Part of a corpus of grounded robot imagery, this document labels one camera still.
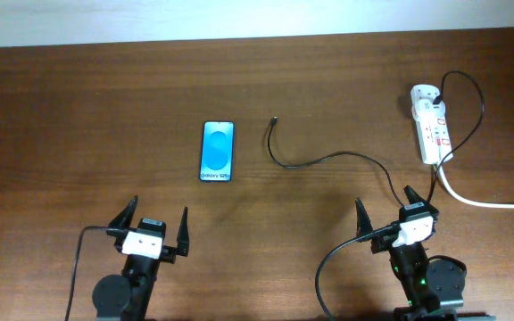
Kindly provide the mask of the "blue screen Samsung smartphone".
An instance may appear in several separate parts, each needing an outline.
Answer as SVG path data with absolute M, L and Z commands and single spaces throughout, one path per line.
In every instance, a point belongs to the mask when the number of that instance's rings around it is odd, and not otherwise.
M 204 182 L 228 182 L 232 176 L 235 125 L 231 121 L 206 121 L 199 178 Z

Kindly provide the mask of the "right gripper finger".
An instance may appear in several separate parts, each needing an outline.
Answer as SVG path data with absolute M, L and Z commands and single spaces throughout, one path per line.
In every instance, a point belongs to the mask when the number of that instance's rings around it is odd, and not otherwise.
M 359 243 L 366 242 L 372 236 L 374 229 L 360 198 L 355 199 L 355 207 L 357 215 L 356 239 Z
M 406 208 L 416 208 L 421 207 L 423 205 L 422 197 L 419 196 L 411 186 L 406 185 L 403 188 L 403 191 L 405 192 L 409 203 L 408 205 L 406 205 Z

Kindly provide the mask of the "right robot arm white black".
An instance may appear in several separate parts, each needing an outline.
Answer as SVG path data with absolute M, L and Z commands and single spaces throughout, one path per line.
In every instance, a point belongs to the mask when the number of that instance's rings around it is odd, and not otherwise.
M 454 258 L 429 257 L 423 242 L 435 234 L 439 210 L 404 187 L 409 203 L 399 209 L 399 218 L 375 229 L 361 200 L 355 201 L 356 236 L 360 243 L 369 241 L 374 254 L 388 252 L 394 276 L 400 281 L 409 302 L 394 311 L 397 320 L 455 320 L 456 309 L 463 306 L 466 265 Z

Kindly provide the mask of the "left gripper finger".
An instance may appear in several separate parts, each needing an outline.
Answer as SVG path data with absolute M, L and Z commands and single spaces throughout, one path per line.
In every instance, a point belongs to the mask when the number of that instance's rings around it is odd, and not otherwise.
M 137 208 L 138 196 L 135 195 L 128 205 L 108 224 L 107 230 L 126 231 L 130 228 L 130 224 Z
M 177 255 L 187 257 L 189 253 L 188 207 L 184 208 L 177 235 Z

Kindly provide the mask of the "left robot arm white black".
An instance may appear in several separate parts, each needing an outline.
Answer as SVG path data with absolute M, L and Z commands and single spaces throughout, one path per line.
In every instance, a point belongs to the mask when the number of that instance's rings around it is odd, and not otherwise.
M 118 275 L 103 277 L 93 290 L 97 321 L 144 320 L 160 265 L 173 264 L 178 256 L 189 253 L 188 209 L 180 220 L 177 244 L 169 246 L 164 222 L 141 218 L 136 227 L 130 225 L 136 208 L 137 197 L 133 197 L 106 227 L 126 261 Z

